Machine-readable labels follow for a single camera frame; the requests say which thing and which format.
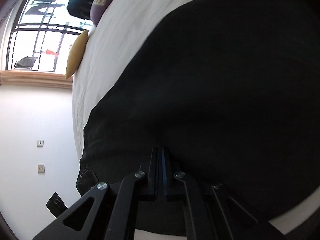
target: yellow pillow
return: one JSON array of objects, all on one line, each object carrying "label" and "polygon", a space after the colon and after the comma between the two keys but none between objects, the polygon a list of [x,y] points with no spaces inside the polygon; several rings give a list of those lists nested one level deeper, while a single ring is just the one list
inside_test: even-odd
[{"label": "yellow pillow", "polygon": [[87,42],[88,30],[85,30],[76,38],[71,46],[67,60],[66,79],[71,77],[80,66]]}]

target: silver bolt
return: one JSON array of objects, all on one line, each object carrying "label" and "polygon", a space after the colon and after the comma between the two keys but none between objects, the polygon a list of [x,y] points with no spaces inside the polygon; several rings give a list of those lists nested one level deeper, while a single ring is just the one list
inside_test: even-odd
[{"label": "silver bolt", "polygon": [[222,189],[223,184],[220,182],[220,183],[218,183],[218,184],[216,184],[216,185],[213,185],[213,187],[214,187],[215,189]]},{"label": "silver bolt", "polygon": [[179,172],[176,172],[175,176],[179,179],[182,179],[186,176],[186,174],[183,171],[179,171]]},{"label": "silver bolt", "polygon": [[145,173],[143,171],[137,171],[134,175],[137,178],[142,178],[142,177],[144,177]]},{"label": "silver bolt", "polygon": [[100,189],[100,190],[104,190],[108,187],[108,183],[105,183],[105,182],[100,182],[98,185],[97,185],[97,188]]}]

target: black bag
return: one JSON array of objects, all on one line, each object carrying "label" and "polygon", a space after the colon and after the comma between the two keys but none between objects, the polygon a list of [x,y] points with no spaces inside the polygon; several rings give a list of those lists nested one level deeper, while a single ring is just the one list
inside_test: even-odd
[{"label": "black bag", "polygon": [[69,0],[67,10],[70,15],[84,20],[90,19],[90,9],[93,0]]}]

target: electrical outlet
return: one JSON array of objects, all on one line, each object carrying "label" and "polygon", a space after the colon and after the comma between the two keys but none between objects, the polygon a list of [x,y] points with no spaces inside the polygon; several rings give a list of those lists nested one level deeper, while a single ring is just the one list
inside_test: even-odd
[{"label": "electrical outlet", "polygon": [[44,164],[38,164],[38,173],[44,173]]},{"label": "electrical outlet", "polygon": [[37,141],[37,146],[38,147],[43,147],[43,140],[38,140]]}]

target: white bed sheet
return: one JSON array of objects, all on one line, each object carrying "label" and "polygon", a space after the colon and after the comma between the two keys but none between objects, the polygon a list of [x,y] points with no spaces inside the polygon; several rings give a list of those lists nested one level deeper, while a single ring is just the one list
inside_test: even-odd
[{"label": "white bed sheet", "polygon": [[[90,31],[83,60],[73,79],[73,126],[79,159],[83,129],[91,110],[113,87],[155,26],[169,12],[192,0],[113,0],[98,26]],[[320,206],[320,188],[287,213],[270,222],[286,234]],[[163,239],[137,230],[135,239]],[[172,237],[165,239],[185,239]]]}]

